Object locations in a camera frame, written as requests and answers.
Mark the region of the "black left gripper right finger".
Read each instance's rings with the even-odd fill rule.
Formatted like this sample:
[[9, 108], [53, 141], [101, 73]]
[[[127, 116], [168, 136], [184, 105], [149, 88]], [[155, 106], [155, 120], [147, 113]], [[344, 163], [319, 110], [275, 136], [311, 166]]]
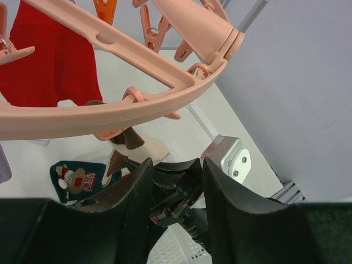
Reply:
[[209, 158], [203, 186], [213, 263], [351, 263], [350, 203], [277, 203]]

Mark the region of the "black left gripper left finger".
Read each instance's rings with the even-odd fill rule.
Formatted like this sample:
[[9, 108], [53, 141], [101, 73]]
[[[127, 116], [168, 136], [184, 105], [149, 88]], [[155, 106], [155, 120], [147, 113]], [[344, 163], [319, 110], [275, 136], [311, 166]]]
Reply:
[[1, 199], [1, 263], [146, 263], [153, 163], [72, 206]]

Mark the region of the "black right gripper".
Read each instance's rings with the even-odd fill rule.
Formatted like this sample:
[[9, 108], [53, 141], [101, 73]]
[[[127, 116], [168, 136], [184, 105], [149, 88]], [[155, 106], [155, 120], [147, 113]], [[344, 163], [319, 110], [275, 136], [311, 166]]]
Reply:
[[199, 158], [154, 165], [151, 221], [162, 227], [179, 223], [183, 228], [208, 228], [206, 210], [191, 207], [203, 190]]

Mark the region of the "teal sock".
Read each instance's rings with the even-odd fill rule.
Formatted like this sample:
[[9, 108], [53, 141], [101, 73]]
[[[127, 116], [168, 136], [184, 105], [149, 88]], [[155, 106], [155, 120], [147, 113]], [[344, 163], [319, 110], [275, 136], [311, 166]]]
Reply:
[[52, 184], [61, 203], [87, 199], [122, 178], [122, 172], [107, 174], [103, 163], [59, 161], [49, 170]]

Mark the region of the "pink round clip hanger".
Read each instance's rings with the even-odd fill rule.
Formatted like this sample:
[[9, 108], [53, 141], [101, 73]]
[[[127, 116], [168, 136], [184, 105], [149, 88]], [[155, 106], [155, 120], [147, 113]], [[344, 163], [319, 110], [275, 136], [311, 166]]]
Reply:
[[39, 10], [126, 62], [116, 77], [117, 102], [83, 107], [21, 108], [1, 105], [1, 139], [35, 140], [97, 134], [171, 114], [201, 96], [239, 49], [244, 34], [193, 1], [155, 1], [172, 27], [201, 57], [185, 70], [129, 36], [66, 1], [32, 1]]

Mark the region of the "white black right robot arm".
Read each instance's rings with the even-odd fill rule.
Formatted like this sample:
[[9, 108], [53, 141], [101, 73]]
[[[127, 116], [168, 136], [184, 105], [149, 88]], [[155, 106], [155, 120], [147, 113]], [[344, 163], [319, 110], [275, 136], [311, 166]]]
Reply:
[[151, 221], [163, 228], [180, 224], [201, 245], [211, 252], [205, 208], [192, 208], [203, 193], [200, 159], [186, 162], [161, 162], [153, 167]]

